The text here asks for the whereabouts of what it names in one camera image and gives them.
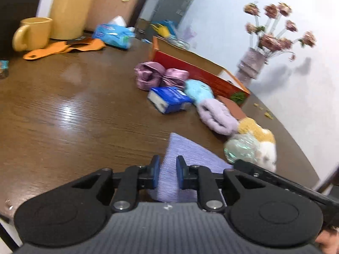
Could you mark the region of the person's right hand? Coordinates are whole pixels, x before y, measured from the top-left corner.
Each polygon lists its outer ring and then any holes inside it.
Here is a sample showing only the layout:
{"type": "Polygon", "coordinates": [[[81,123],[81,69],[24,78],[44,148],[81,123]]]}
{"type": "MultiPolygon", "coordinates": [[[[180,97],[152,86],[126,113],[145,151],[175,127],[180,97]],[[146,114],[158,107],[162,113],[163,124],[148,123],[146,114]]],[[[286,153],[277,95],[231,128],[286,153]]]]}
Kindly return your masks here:
{"type": "Polygon", "coordinates": [[[338,228],[324,229],[315,242],[324,254],[338,254],[339,238],[338,228]]]}

